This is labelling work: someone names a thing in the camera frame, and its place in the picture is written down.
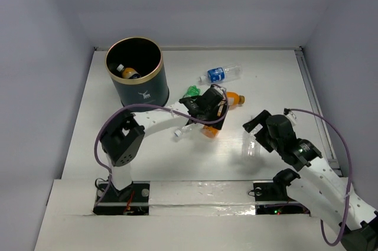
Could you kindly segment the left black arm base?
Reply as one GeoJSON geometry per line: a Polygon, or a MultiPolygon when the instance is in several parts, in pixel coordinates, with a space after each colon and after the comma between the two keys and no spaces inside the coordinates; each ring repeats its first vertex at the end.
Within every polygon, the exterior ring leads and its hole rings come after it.
{"type": "Polygon", "coordinates": [[[96,199],[93,213],[100,216],[147,216],[149,214],[149,182],[133,182],[122,191],[117,191],[108,181],[95,181],[96,199]]]}

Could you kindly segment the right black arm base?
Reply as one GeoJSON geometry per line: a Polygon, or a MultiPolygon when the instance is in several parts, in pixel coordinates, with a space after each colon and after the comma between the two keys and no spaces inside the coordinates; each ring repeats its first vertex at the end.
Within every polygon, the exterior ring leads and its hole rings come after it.
{"type": "Polygon", "coordinates": [[[310,211],[290,198],[287,188],[295,179],[300,179],[297,172],[287,168],[278,172],[270,181],[257,181],[253,183],[253,188],[247,193],[255,199],[255,209],[257,215],[282,214],[307,214],[310,211]]]}

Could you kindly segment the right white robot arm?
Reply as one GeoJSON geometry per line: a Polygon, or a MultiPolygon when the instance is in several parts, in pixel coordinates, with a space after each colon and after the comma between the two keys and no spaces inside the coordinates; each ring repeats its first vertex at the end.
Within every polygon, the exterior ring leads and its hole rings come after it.
{"type": "Polygon", "coordinates": [[[296,136],[295,115],[263,110],[243,124],[257,143],[275,151],[289,167],[278,172],[270,188],[254,189],[255,197],[274,195],[294,200],[338,234],[333,245],[345,250],[377,250],[377,210],[355,192],[351,179],[343,180],[330,167],[320,150],[309,140],[296,136]]]}

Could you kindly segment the small orange floral bottle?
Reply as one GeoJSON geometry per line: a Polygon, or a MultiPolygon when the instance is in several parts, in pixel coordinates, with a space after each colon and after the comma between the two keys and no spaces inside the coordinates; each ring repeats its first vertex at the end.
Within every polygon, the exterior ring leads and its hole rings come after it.
{"type": "Polygon", "coordinates": [[[219,130],[212,126],[204,125],[201,129],[201,133],[208,138],[214,139],[218,135],[219,130]]]}

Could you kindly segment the tall orange blue tea bottle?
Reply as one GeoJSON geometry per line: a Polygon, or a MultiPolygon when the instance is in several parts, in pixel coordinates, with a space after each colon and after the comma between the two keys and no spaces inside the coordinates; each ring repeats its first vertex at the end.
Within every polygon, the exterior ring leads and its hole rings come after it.
{"type": "Polygon", "coordinates": [[[123,79],[138,79],[141,77],[141,75],[135,69],[125,67],[122,64],[118,65],[116,70],[120,73],[120,76],[123,79]]]}

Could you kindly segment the clear crushed bottle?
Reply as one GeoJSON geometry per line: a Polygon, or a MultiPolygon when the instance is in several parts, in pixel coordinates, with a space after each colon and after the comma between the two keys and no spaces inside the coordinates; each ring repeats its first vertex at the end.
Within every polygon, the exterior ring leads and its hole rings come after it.
{"type": "Polygon", "coordinates": [[[260,158],[260,144],[256,141],[256,129],[248,132],[243,128],[242,161],[248,167],[254,167],[260,158]]]}

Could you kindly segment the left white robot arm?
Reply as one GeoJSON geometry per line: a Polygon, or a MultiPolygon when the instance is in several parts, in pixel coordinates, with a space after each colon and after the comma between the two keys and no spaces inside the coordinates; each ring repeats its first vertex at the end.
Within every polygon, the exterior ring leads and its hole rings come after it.
{"type": "Polygon", "coordinates": [[[130,196],[133,181],[129,164],[145,138],[192,123],[218,125],[228,110],[226,89],[217,84],[202,95],[185,97],[166,107],[141,103],[119,109],[102,125],[94,142],[94,158],[108,171],[107,186],[95,204],[110,193],[119,201],[130,196]]]}

